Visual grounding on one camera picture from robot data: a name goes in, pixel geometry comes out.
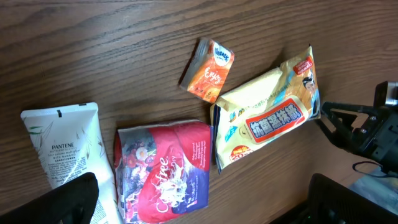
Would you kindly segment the white tube gold cap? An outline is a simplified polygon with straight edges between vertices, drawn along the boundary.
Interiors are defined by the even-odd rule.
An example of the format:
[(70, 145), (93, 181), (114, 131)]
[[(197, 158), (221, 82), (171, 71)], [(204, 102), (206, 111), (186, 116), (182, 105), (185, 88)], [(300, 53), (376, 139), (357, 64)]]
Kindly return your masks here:
[(99, 197), (91, 223), (121, 223), (113, 170), (103, 143), (95, 102), (21, 113), (52, 188), (92, 172)]

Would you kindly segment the red purple tissue pack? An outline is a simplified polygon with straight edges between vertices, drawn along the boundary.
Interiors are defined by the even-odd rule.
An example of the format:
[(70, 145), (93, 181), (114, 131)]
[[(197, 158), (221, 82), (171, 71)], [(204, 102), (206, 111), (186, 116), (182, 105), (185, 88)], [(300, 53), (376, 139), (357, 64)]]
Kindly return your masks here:
[(124, 223), (164, 223), (205, 208), (213, 128), (201, 121), (120, 128), (114, 139)]

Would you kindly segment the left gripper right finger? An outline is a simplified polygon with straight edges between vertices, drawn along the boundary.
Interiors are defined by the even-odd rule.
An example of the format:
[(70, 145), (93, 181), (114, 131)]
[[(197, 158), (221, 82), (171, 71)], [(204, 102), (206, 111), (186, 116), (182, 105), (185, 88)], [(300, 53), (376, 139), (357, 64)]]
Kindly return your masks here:
[(397, 224), (397, 215), (322, 174), (314, 174), (308, 190), (311, 223)]

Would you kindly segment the orange cream snack bag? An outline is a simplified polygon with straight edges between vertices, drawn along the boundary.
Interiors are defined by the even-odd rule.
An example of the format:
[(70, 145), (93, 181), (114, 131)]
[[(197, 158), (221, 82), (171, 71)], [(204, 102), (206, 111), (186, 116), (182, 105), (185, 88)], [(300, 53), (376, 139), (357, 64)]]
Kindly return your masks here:
[(210, 115), (218, 170), (320, 118), (312, 47), (219, 96)]

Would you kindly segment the orange white sticker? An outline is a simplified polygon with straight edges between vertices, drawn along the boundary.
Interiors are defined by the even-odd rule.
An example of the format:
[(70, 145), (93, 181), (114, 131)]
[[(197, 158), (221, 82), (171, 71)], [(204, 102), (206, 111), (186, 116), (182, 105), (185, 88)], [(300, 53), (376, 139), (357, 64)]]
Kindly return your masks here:
[(201, 38), (180, 87), (214, 103), (234, 62), (234, 52), (218, 42)]

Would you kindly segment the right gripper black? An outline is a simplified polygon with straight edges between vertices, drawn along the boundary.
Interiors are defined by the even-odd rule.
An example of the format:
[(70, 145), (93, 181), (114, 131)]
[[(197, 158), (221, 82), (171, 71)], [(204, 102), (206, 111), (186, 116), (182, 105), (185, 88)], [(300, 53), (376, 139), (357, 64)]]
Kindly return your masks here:
[[(354, 128), (358, 116), (347, 111), (368, 118), (360, 128)], [(384, 170), (397, 169), (397, 110), (324, 102), (321, 114), (335, 127), (330, 131), (323, 121), (316, 121), (333, 145), (352, 149), (353, 154), (379, 163)]]

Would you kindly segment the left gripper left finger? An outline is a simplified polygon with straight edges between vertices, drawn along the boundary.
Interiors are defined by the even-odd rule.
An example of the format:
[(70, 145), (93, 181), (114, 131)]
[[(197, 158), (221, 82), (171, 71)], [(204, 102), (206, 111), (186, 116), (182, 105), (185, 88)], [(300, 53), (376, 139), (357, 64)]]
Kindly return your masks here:
[(1, 223), (89, 223), (99, 196), (98, 181), (87, 172), (66, 184), (1, 215)]

